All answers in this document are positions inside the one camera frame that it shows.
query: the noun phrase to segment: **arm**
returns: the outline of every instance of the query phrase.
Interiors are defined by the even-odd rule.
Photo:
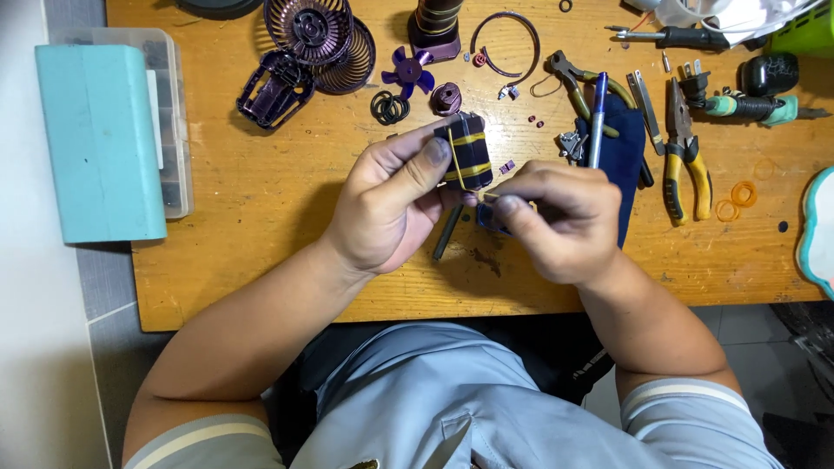
[[[620,191],[597,169],[530,162],[499,185],[495,214],[548,280],[573,284],[617,364],[620,400],[661,377],[741,392],[712,333],[616,246]],[[537,200],[536,213],[526,200]]]
[[[133,403],[123,460],[180,424],[223,413],[266,421],[259,396],[376,275],[400,267],[460,197],[437,189],[451,161],[433,139],[451,117],[369,146],[321,239],[196,315]]]

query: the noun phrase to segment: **white wall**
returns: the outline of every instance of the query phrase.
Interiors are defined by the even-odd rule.
[[[43,18],[39,0],[0,0],[0,466],[109,467],[43,128]]]

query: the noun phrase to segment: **purple fan blade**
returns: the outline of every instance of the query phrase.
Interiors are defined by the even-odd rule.
[[[414,92],[414,84],[413,83],[403,83],[403,90],[399,92],[399,98],[403,101],[411,98],[411,94]]]
[[[425,50],[417,51],[417,54],[415,54],[414,58],[417,60],[417,62],[420,62],[420,65],[426,65],[432,60],[435,60],[435,56],[431,55],[430,52],[427,52]]]
[[[394,65],[398,65],[400,62],[405,60],[405,46],[399,46],[397,50],[394,51],[394,56],[392,57],[394,60]]]
[[[399,75],[396,72],[382,72],[382,83],[392,84],[399,82]]]
[[[428,70],[423,70],[420,77],[417,78],[417,86],[423,90],[424,93],[429,94],[431,90],[435,89],[435,76]]]

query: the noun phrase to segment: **purple fan base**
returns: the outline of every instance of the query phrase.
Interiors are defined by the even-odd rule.
[[[419,51],[413,58],[405,57],[405,46],[400,46],[394,51],[394,72],[382,72],[382,83],[397,83],[403,87],[399,92],[399,98],[406,100],[414,93],[414,86],[417,85],[423,93],[429,94],[435,89],[435,77],[431,72],[423,70],[423,66],[431,62],[431,53]]]

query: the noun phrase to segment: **wooden tabletop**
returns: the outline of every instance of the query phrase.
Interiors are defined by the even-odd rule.
[[[408,43],[406,21],[416,0],[352,0],[354,14],[374,36],[376,67],[357,93],[317,93],[285,126],[274,133],[258,129],[234,107],[234,100],[262,53],[272,44],[262,13],[228,22],[198,20],[171,0],[108,2],[111,27],[161,28],[182,54],[188,137],[192,156],[195,211],[168,223],[162,242],[134,243],[139,313],[146,331],[176,330],[206,305],[257,279],[315,240],[327,226],[339,189],[356,157],[370,143],[437,119],[428,99],[416,91],[411,115],[383,127],[369,114],[369,101],[381,89],[379,74],[393,69],[390,55]],[[574,2],[562,13],[558,2],[466,0],[460,13],[460,36],[467,49],[475,26],[493,12],[512,9],[537,27],[542,43],[540,65],[515,101],[498,101],[507,80],[487,67],[463,60],[433,64],[437,83],[453,81],[463,92],[463,109],[485,117],[494,167],[512,159],[517,167],[531,159],[558,160],[554,137],[574,129],[575,112],[564,89],[533,98],[529,87],[547,73],[542,63],[557,49],[577,67],[607,71],[626,84],[626,73],[639,69],[665,121],[666,80],[661,51],[652,43],[626,47],[611,39],[605,25],[634,27],[639,15],[608,0]],[[641,30],[657,29],[656,24]],[[479,46],[504,70],[526,70],[532,59],[530,35],[509,18],[488,24]],[[754,56],[743,47],[714,54],[682,48],[666,50],[673,67],[701,59],[711,71],[712,95],[734,85],[736,67]],[[831,65],[801,61],[800,104],[834,108]],[[552,78],[539,92],[555,87]],[[527,118],[544,120],[538,129]],[[631,213],[625,252],[653,278],[688,305],[819,300],[821,291],[804,280],[794,249],[803,219],[800,203],[811,177],[834,164],[834,119],[797,121],[768,129],[755,124],[695,122],[701,153],[711,172],[715,200],[729,199],[742,180],[756,184],[758,202],[741,217],[672,228],[661,200],[661,186],[638,191]],[[664,159],[646,146],[646,159],[661,181]],[[508,176],[495,171],[496,182]],[[684,206],[694,199],[688,177]],[[460,221],[441,262],[431,253],[443,220],[416,255],[402,268],[368,285],[339,317],[342,321],[401,320],[472,315],[517,315],[581,310],[575,289],[551,285],[533,270],[513,239]],[[787,222],[781,233],[780,222]]]

